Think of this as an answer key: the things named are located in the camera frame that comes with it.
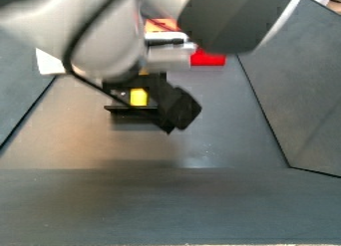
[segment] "white object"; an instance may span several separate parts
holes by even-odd
[[[183,39],[180,45],[163,45],[149,47],[146,71],[165,72],[189,69],[189,55],[195,52],[196,44],[187,42],[187,35],[180,32],[145,33],[145,39]]]

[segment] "yellow object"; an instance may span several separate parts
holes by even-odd
[[[138,75],[140,76],[145,76],[145,75],[148,75],[149,73],[148,73],[148,71],[145,70],[145,69],[141,69],[140,70],[140,72],[138,72]]]
[[[148,105],[148,93],[144,89],[130,89],[130,106],[145,107]]]

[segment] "red object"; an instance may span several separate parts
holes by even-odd
[[[146,32],[180,31],[173,19],[148,19],[145,24]],[[212,55],[197,48],[189,57],[192,66],[213,66],[221,67],[225,64],[225,56]]]
[[[195,53],[189,57],[189,64],[192,66],[224,66],[225,57],[220,55],[212,55],[197,48]]]

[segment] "black cable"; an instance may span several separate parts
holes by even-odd
[[[118,0],[106,0],[104,2],[104,4],[100,6],[100,8],[96,10],[96,12],[92,14],[89,19],[85,21],[85,23],[81,25],[80,29],[76,31],[76,34],[74,34],[73,38],[70,39],[69,45],[66,46],[68,48],[66,48],[66,51],[64,53],[61,62],[62,62],[62,66],[65,68],[66,73],[70,74],[74,77],[74,79],[77,79],[80,82],[89,85],[92,88],[94,88],[97,91],[100,91],[102,94],[105,94],[109,98],[112,98],[117,103],[124,105],[126,108],[137,111],[140,113],[140,115],[142,117],[145,117],[148,120],[151,120],[153,123],[157,123],[156,120],[152,118],[152,116],[146,112],[140,111],[138,108],[130,106],[130,104],[128,104],[122,99],[120,99],[118,96],[116,96],[116,95],[108,93],[106,91],[104,91],[100,86],[97,86],[94,83],[88,81],[84,77],[81,77],[73,71],[73,67],[72,67],[72,57],[73,57],[74,51],[77,49],[77,46],[78,46],[82,38],[85,37],[93,23],[100,19],[104,12],[108,10],[108,8],[110,6],[114,5],[114,3],[117,1]]]

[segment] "dark gray surface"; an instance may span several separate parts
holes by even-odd
[[[0,146],[52,81],[40,76],[34,56],[0,31]]]
[[[112,125],[102,109],[110,101],[73,79],[58,79],[2,151],[0,168],[106,168],[120,165],[116,160],[286,167],[233,57],[225,68],[169,73],[169,81],[193,94],[203,111],[185,131],[167,136],[152,126]]]
[[[288,163],[341,175],[341,18],[311,0],[275,38],[240,56]]]
[[[286,167],[236,59],[169,79],[203,105],[171,136],[56,81],[1,150],[0,244],[341,243],[341,180]]]
[[[341,180],[291,169],[1,170],[0,244],[341,243]]]

